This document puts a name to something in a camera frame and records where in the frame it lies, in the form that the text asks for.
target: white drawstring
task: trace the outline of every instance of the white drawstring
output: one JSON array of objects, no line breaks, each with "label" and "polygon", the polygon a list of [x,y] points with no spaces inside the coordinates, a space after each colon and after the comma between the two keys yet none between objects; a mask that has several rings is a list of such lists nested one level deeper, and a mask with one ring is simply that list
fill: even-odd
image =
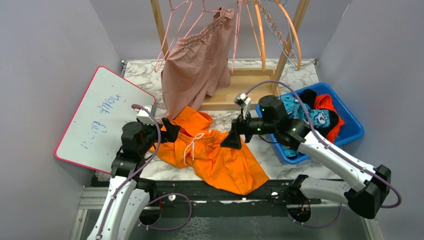
[{"label": "white drawstring", "polygon": [[185,149],[184,149],[184,165],[187,166],[186,152],[187,152],[187,149],[189,149],[190,146],[191,146],[191,158],[193,159],[193,162],[195,161],[195,140],[201,139],[203,137],[203,135],[205,135],[205,134],[204,133],[196,134],[196,136],[193,138],[193,140],[191,140],[190,144],[185,147]]}]

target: hanging shorts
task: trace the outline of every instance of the hanging shorts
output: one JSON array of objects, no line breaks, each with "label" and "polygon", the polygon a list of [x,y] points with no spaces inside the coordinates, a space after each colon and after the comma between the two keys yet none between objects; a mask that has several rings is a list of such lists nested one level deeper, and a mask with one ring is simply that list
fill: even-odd
[{"label": "hanging shorts", "polygon": [[230,85],[228,54],[234,34],[234,9],[219,8],[213,22],[199,34],[180,38],[161,72],[167,117],[186,107],[198,110],[205,97]]},{"label": "hanging shorts", "polygon": [[240,195],[268,181],[244,141],[240,150],[220,146],[228,132],[209,131],[213,120],[208,114],[187,106],[171,123],[181,130],[175,142],[160,144],[157,156],[161,160],[177,168],[192,166],[209,185]]}]

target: wooden rack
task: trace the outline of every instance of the wooden rack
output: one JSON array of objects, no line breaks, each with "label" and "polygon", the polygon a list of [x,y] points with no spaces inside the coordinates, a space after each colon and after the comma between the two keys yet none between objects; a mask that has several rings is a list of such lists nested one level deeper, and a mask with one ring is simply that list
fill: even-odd
[{"label": "wooden rack", "polygon": [[[168,52],[169,46],[167,40],[165,39],[165,27],[158,1],[159,0],[150,0],[150,3],[153,10],[154,20],[156,22],[160,42],[163,43],[165,41],[162,48],[163,54],[165,55]],[[308,9],[309,2],[310,0],[299,0],[294,17],[291,19],[296,32],[299,31],[306,10]],[[290,33],[287,34],[286,42],[287,44],[285,44],[284,47],[285,50],[289,52],[292,49]],[[265,71],[262,71],[261,68],[234,68],[234,71],[231,74],[231,84],[227,87],[217,89],[213,97],[205,98],[199,110],[208,111],[240,109],[236,104],[234,104],[234,98],[239,93],[246,92],[254,84],[265,80],[279,80],[283,74],[283,69],[286,66],[286,63],[287,57],[284,52],[282,52],[275,69],[267,68]],[[259,99],[269,94],[275,96],[281,95],[280,88],[278,87],[277,83],[263,84],[249,93],[249,97],[252,99],[252,107],[255,108]]]}]

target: marble table top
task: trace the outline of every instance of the marble table top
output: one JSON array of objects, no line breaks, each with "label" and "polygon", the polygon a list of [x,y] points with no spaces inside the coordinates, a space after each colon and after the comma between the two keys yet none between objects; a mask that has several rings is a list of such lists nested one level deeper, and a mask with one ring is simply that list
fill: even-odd
[{"label": "marble table top", "polygon": [[[266,62],[266,66],[275,67],[277,62],[277,59],[268,60]],[[159,119],[165,113],[166,108],[162,98],[161,70],[154,72],[154,64],[155,62],[152,60],[128,61],[124,78],[155,96],[157,104],[155,117],[156,119]],[[236,68],[260,68],[261,65],[260,60],[238,60],[235,63]],[[299,71],[295,71],[289,64],[287,64],[280,81],[288,84],[294,90],[318,83],[319,80],[314,61],[311,59],[303,60],[302,68]],[[288,89],[283,87],[280,88],[280,91],[282,94],[289,92]],[[240,111],[238,110],[205,112],[208,113],[215,121],[212,124],[211,129],[216,129],[221,132],[229,131],[231,128],[231,121],[240,114]],[[252,114],[252,117],[258,116],[255,110],[252,110],[250,113]],[[271,145],[262,141],[257,135],[253,136],[247,146],[270,179],[295,179],[300,174],[309,175],[318,179],[340,178],[328,168],[313,159],[306,160],[296,165],[281,164]],[[110,178],[110,175],[104,173],[97,173],[97,175],[100,181],[108,180]],[[177,168],[160,160],[158,157],[155,157],[149,165],[144,168],[141,177],[156,181],[201,180],[201,178],[194,173],[194,169],[191,166]]]}]

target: orange clothing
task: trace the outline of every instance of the orange clothing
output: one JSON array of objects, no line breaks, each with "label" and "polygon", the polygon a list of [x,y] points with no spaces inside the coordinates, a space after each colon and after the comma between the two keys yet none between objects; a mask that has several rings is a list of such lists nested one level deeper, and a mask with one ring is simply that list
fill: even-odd
[{"label": "orange clothing", "polygon": [[[331,96],[328,95],[328,94],[316,96],[314,108],[315,109],[328,109],[328,110],[331,110],[331,111],[334,111],[335,113],[337,113],[337,111],[334,109]],[[345,122],[342,120],[342,118],[340,116],[338,116],[338,124],[327,134],[327,136],[325,136],[325,138],[328,141],[334,143],[337,135],[339,135],[340,128],[343,125],[345,125]]]},{"label": "orange clothing", "polygon": [[228,132],[209,131],[213,119],[208,114],[186,106],[171,123],[181,130],[175,142],[160,144],[157,156],[163,161],[177,168],[193,166],[206,183],[235,194],[246,195],[268,181],[244,141],[240,150],[220,146]]}]

